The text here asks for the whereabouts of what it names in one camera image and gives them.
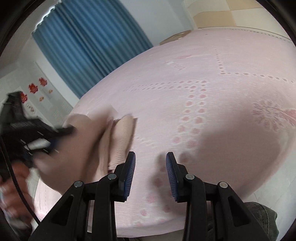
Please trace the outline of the person's left hand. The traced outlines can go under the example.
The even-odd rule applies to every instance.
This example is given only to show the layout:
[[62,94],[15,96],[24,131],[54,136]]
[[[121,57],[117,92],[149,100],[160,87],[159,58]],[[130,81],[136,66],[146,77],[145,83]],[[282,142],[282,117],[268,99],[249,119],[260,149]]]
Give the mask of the person's left hand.
[[[34,211],[33,199],[29,194],[26,182],[30,174],[29,168],[21,162],[13,163],[12,168],[26,201],[28,202],[30,208]],[[21,218],[25,224],[30,225],[33,219],[32,215],[23,204],[11,179],[6,182],[1,180],[1,192],[3,194],[1,209],[5,211],[9,217]]]

